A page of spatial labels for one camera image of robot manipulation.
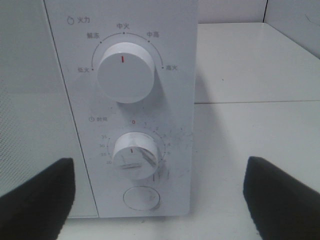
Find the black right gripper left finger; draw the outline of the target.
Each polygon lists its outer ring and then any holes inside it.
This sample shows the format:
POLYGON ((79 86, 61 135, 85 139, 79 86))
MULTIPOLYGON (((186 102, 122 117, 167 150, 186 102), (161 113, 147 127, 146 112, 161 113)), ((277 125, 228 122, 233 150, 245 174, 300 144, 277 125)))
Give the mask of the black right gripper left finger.
POLYGON ((56 240, 75 200, 72 158, 61 158, 0 198, 2 240, 56 240))

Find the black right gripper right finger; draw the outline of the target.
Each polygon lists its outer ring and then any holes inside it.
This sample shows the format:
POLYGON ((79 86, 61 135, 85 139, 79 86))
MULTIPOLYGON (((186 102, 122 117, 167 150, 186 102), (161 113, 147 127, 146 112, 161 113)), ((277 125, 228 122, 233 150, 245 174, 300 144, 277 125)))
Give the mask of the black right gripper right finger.
POLYGON ((318 240, 320 194, 262 157, 248 158, 243 196, 263 240, 318 240))

